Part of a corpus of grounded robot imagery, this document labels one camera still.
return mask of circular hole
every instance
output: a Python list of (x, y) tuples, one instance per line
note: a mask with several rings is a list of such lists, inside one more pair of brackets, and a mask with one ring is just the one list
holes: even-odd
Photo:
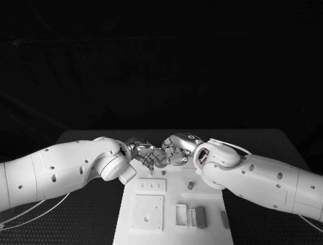
[(57, 182), (57, 174), (52, 175), (52, 182)]

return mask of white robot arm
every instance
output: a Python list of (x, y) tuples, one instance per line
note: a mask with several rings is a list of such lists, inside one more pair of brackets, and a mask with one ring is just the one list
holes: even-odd
[(22, 204), (60, 197), (81, 189), (98, 177), (136, 176), (130, 165), (136, 145), (101, 137), (54, 145), (0, 163), (0, 212)]
[(163, 143), (166, 148), (182, 154), (178, 164), (194, 157), (196, 174), (212, 188), (227, 188), (263, 207), (323, 223), (323, 176), (274, 159), (240, 156), (224, 142), (204, 142), (192, 134), (172, 135)]

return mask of dark tabletop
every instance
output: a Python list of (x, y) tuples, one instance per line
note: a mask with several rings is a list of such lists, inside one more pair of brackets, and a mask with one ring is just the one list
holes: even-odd
[[(189, 132), (204, 141), (215, 138), (245, 148), (253, 154), (283, 161), (310, 171), (310, 168), (279, 129), (189, 129), (189, 130), (70, 130), (57, 143), (93, 140), (100, 136), (120, 141), (140, 135), (158, 147), (178, 132)], [(74, 191), (62, 204), (38, 220), (0, 232), (0, 244), (113, 244), (124, 185), (119, 179), (94, 179)], [(41, 215), (62, 197), (47, 200), (26, 215), (9, 223), (18, 225)], [(224, 190), (234, 244), (323, 244), (323, 234), (297, 215), (267, 209)], [(15, 208), (15, 215), (34, 204)], [(309, 219), (322, 229), (323, 224)]]

